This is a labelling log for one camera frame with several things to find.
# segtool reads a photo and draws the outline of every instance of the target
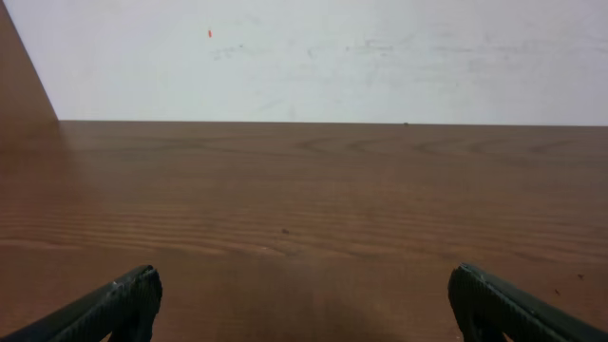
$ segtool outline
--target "tabletop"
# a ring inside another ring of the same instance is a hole
[[[154,341],[458,341],[460,262],[608,330],[606,133],[48,124],[0,146],[0,335],[141,264]]]

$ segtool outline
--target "white backdrop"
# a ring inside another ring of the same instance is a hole
[[[62,120],[608,124],[606,0],[5,3]]]

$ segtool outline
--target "black object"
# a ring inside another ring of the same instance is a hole
[[[449,302],[465,342],[599,342],[608,333],[468,264],[452,272]]]
[[[148,342],[161,298],[158,272],[141,266],[0,341]]]

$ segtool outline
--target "wooden table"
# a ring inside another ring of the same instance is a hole
[[[0,149],[0,335],[144,263],[156,341],[457,341],[461,261],[608,330],[607,133],[50,124]]]

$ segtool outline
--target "white wall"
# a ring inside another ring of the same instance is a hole
[[[5,3],[63,120],[608,124],[606,0]]]

